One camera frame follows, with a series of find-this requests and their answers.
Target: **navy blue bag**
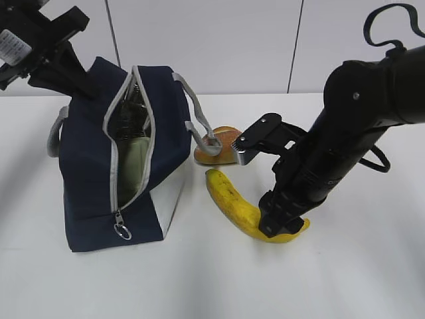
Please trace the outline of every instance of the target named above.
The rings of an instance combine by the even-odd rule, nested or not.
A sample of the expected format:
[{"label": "navy blue bag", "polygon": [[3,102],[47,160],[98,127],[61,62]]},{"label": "navy blue bag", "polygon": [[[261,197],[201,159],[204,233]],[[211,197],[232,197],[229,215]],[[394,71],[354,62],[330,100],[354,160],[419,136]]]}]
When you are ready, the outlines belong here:
[{"label": "navy blue bag", "polygon": [[[74,252],[134,245],[165,238],[184,184],[191,136],[210,155],[221,151],[199,102],[184,79],[168,66],[133,67],[131,73],[97,58],[88,74],[101,94],[95,100],[75,95],[48,139],[48,154],[59,157],[64,180],[65,230]],[[118,205],[118,147],[114,118],[120,101],[137,87],[148,117],[147,151],[137,193]],[[191,122],[185,92],[208,142]]]}]

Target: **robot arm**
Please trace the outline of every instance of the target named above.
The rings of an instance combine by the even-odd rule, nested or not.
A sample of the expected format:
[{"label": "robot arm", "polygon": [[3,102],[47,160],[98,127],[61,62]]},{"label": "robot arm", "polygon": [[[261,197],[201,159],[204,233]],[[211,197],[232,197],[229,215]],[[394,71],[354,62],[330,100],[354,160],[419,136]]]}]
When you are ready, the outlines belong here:
[{"label": "robot arm", "polygon": [[[392,43],[395,48],[380,62],[350,60],[337,68],[325,85],[325,107],[309,132],[266,114],[234,142],[242,165],[258,152],[280,156],[272,168],[276,185],[259,203],[259,229],[266,236],[297,233],[303,226],[300,216],[321,205],[356,163],[387,172],[390,163],[375,146],[378,139],[392,126],[425,122],[425,46],[407,51],[398,40],[376,45],[370,37],[375,17],[396,6],[409,12],[412,29],[425,37],[413,6],[377,9],[367,19],[365,38],[374,46]],[[287,149],[290,141],[295,144]],[[382,165],[363,159],[369,150]]]},{"label": "robot arm", "polygon": [[78,61],[69,39],[89,18],[77,7],[50,21],[40,8],[48,0],[0,0],[0,89],[18,77],[29,85],[72,96],[97,95],[96,85]]}]

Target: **zipper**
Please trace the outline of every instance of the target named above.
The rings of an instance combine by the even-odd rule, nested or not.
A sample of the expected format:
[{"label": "zipper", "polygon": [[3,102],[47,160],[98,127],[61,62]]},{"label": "zipper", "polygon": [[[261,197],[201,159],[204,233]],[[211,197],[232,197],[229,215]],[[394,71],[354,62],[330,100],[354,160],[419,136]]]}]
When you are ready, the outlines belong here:
[{"label": "zipper", "polygon": [[[108,132],[108,124],[110,121],[110,118],[112,114],[114,113],[114,110],[119,105],[120,101],[125,98],[126,96],[129,96],[131,94],[131,91],[134,88],[134,84],[137,84],[140,89],[140,94],[142,95],[143,101],[145,102],[145,106],[147,109],[148,117],[151,124],[151,136],[149,140],[149,145],[147,149],[147,156],[145,159],[145,165],[143,168],[143,175],[142,175],[142,181],[139,186],[139,190],[134,195],[134,197],[128,201],[123,207],[118,207],[118,145],[111,137],[111,135]],[[107,137],[111,140],[112,143],[112,150],[111,150],[111,170],[110,170],[110,201],[111,201],[111,210],[112,214],[114,214],[116,223],[114,224],[114,230],[115,232],[124,240],[131,240],[132,235],[131,231],[126,227],[124,218],[122,217],[122,210],[124,210],[126,207],[131,205],[146,189],[147,184],[149,182],[149,175],[151,171],[151,159],[153,155],[153,149],[155,146],[155,118],[153,117],[153,111],[151,108],[151,104],[149,102],[149,99],[147,97],[147,93],[145,91],[145,88],[143,86],[143,83],[141,81],[141,77],[139,74],[138,67],[133,67],[131,74],[127,75],[127,78],[124,80],[124,83],[122,84],[122,87],[116,94],[116,97],[110,104],[108,111],[106,112],[104,116],[104,123],[103,123],[103,131]]]}]

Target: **yellow banana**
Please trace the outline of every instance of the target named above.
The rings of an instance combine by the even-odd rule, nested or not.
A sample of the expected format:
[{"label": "yellow banana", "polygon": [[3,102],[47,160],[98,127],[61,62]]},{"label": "yellow banana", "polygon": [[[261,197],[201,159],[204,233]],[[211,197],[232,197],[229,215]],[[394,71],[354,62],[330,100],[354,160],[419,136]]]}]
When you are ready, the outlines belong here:
[{"label": "yellow banana", "polygon": [[268,243],[287,243],[310,226],[310,221],[305,219],[304,226],[295,235],[281,234],[268,238],[258,229],[261,216],[259,208],[247,202],[223,172],[210,169],[206,172],[206,177],[207,188],[214,202],[241,231],[251,237]]}]

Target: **gray bag handle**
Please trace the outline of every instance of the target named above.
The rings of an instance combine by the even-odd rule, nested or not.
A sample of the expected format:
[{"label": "gray bag handle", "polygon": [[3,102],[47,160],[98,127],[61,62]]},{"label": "gray bag handle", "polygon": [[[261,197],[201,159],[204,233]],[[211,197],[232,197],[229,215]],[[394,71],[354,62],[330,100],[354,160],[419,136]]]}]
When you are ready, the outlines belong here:
[{"label": "gray bag handle", "polygon": [[196,143],[198,144],[199,148],[206,154],[210,156],[217,156],[219,153],[221,153],[221,150],[223,149],[223,145],[221,141],[214,135],[213,130],[211,129],[210,124],[207,121],[207,118],[205,118],[204,113],[202,112],[201,104],[199,103],[199,100],[196,96],[196,94],[193,92],[191,87],[187,84],[186,80],[178,73],[173,73],[174,81],[178,81],[183,85],[184,90],[186,93],[191,97],[191,100],[193,102],[193,107],[195,109],[195,117],[197,118],[198,122],[202,124],[202,126],[207,131],[207,143],[204,143],[202,141],[201,135],[193,125],[191,121],[186,121],[186,129],[192,133],[193,138],[195,139]]},{"label": "gray bag handle", "polygon": [[59,131],[62,127],[65,119],[68,117],[68,106],[64,106],[60,109],[58,118],[54,121],[52,128],[50,129],[50,134],[47,138],[47,155],[51,158],[59,157],[59,149],[60,149],[60,139],[59,139]]}]

